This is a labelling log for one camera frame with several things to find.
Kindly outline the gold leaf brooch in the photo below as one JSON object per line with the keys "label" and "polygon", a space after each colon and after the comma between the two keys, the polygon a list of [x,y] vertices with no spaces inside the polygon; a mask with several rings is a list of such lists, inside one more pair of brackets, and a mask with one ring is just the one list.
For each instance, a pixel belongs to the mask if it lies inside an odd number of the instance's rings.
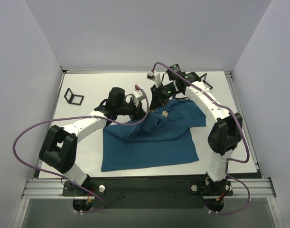
{"label": "gold leaf brooch", "polygon": [[162,113],[161,113],[164,117],[168,117],[168,115],[169,115],[169,113],[167,112],[167,111],[162,111]]}

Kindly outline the blue t-shirt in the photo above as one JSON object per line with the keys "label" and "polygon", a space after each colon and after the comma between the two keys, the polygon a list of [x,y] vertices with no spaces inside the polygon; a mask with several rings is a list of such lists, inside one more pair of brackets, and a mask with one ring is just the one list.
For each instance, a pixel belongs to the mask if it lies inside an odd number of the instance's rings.
{"label": "blue t-shirt", "polygon": [[[161,113],[167,111],[168,117]],[[170,100],[140,124],[103,129],[102,172],[151,168],[199,160],[190,129],[205,127],[206,116],[192,101]]]}

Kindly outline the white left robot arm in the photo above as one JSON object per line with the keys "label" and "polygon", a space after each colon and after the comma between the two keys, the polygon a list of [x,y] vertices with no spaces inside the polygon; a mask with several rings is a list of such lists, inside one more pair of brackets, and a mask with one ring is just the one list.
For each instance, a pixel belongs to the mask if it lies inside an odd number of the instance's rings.
{"label": "white left robot arm", "polygon": [[131,126],[145,120],[148,111],[142,108],[142,100],[147,100],[146,93],[135,86],[131,99],[126,101],[125,91],[114,87],[104,99],[87,116],[79,117],[77,121],[59,127],[49,128],[39,152],[39,159],[56,169],[59,173],[74,183],[73,189],[79,195],[90,191],[89,176],[76,164],[78,143],[95,131],[116,122],[119,115],[128,115]]}

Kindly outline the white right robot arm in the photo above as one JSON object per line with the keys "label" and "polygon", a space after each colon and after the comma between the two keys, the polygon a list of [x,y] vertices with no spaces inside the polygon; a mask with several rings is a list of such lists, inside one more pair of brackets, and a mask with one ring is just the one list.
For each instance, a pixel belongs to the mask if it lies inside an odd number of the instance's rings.
{"label": "white right robot arm", "polygon": [[155,88],[152,89],[152,102],[155,105],[161,105],[168,101],[171,95],[182,93],[200,108],[212,124],[212,130],[207,139],[212,150],[208,177],[213,182],[225,180],[228,176],[229,162],[238,161],[232,158],[234,150],[239,142],[246,142],[241,115],[220,104],[211,94],[211,89],[196,73],[183,73],[177,64],[167,66],[157,62],[155,65],[165,67],[171,87],[167,88],[162,84],[160,75],[155,69],[150,70],[147,78],[155,82]]}

